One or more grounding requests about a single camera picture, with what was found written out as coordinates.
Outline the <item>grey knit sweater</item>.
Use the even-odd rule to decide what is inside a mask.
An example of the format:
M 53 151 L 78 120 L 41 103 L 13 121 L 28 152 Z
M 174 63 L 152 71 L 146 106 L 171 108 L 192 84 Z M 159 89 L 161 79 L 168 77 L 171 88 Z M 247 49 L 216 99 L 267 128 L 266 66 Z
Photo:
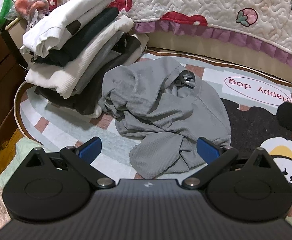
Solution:
M 230 145 L 230 121 L 217 91 L 171 57 L 106 72 L 99 105 L 115 118 L 120 135 L 140 140 L 129 158 L 144 179 L 203 164 L 200 137 Z

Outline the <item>checkered happy dog rug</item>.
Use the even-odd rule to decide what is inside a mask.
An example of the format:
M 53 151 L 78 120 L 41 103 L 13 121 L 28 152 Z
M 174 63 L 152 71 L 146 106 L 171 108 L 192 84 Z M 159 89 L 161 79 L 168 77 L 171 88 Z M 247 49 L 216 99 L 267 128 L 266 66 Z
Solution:
M 169 53 L 169 57 L 209 83 L 224 100 L 231 125 L 231 144 L 249 153 L 264 147 L 292 186 L 292 132 L 278 125 L 275 114 L 280 104 L 292 102 L 292 83 L 258 70 L 196 56 Z M 102 152 L 93 167 L 114 180 L 139 178 L 131 166 L 129 152 L 139 144 L 121 136 L 111 115 L 98 119 L 55 106 L 36 94 L 28 83 L 15 97 L 15 118 L 20 131 L 50 151 L 80 146 L 92 137 L 102 141 Z M 292 207 L 288 213 L 292 223 Z

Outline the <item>dark grey folded garment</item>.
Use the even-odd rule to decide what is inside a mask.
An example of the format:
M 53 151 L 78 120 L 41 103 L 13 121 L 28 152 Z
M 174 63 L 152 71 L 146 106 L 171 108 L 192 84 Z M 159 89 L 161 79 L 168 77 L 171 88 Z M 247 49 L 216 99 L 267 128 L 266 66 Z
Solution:
M 104 74 L 117 66 L 135 63 L 148 41 L 149 37 L 145 34 L 130 36 L 119 31 L 96 54 L 69 98 L 65 99 L 52 89 L 38 86 L 34 92 L 58 107 L 66 107 L 96 119 L 102 113 L 98 100 L 102 92 Z

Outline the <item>light green blanket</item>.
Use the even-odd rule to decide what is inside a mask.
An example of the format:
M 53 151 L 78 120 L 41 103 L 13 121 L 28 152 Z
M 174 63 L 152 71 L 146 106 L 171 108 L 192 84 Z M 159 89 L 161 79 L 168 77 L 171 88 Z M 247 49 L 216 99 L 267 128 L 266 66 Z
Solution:
M 16 169 L 26 158 L 29 152 L 36 147 L 41 147 L 45 149 L 43 145 L 29 138 L 21 138 L 15 144 L 15 156 L 12 159 L 12 161 L 8 164 L 8 166 L 4 169 L 4 171 L 0 174 L 0 187 L 2 189 L 5 187 L 11 176 L 14 174 Z

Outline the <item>beige bed base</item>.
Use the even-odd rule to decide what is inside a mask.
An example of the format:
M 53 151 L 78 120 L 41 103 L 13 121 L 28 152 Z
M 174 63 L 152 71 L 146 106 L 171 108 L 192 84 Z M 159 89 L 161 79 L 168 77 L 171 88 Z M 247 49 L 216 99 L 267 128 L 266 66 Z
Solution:
M 199 36 L 174 35 L 172 32 L 149 33 L 148 46 L 163 51 L 183 52 L 258 70 L 292 83 L 292 67 L 262 51 L 229 42 Z

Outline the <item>cream folded ribbed garment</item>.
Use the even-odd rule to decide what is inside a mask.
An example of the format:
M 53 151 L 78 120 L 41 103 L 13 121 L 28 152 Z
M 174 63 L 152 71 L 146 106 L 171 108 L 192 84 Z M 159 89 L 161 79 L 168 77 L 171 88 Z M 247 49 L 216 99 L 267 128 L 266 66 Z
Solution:
M 134 22 L 131 18 L 125 15 L 117 17 L 88 43 L 79 56 L 65 67 L 30 62 L 25 81 L 39 87 L 54 89 L 63 98 L 69 98 L 75 85 L 102 46 L 117 31 L 127 33 L 133 26 Z

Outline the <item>white quilted bear bedspread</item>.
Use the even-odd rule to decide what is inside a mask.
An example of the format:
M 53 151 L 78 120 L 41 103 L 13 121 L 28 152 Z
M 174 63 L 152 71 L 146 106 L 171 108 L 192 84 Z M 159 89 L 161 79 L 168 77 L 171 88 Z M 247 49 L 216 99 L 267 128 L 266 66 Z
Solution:
M 49 0 L 51 9 L 69 0 Z M 114 0 L 141 33 L 202 35 L 264 51 L 292 67 L 292 0 Z

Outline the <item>white folded garment top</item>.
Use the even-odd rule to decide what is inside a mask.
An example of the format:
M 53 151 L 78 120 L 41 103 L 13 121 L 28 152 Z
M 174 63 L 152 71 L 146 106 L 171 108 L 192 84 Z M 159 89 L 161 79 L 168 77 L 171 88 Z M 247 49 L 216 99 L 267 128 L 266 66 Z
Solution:
M 54 9 L 23 35 L 22 54 L 47 57 L 62 46 L 114 0 L 70 0 Z

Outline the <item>black folded garment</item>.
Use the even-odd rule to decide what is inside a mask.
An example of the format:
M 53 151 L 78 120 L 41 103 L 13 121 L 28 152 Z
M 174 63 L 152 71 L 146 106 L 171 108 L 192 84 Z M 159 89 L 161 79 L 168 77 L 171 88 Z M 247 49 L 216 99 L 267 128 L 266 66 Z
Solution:
M 50 49 L 47 57 L 35 56 L 31 59 L 34 63 L 52 64 L 64 67 L 73 61 L 87 46 L 87 44 L 107 27 L 117 16 L 119 10 L 116 7 L 106 8 L 82 29 L 74 34 L 60 49 Z

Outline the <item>pink plush toy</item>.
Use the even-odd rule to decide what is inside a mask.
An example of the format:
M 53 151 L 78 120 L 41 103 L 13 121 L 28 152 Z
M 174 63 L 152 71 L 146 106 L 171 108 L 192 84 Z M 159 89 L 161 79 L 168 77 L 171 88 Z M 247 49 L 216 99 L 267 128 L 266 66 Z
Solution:
M 34 18 L 41 20 L 50 13 L 47 0 L 16 0 L 14 3 L 17 15 L 27 21 Z

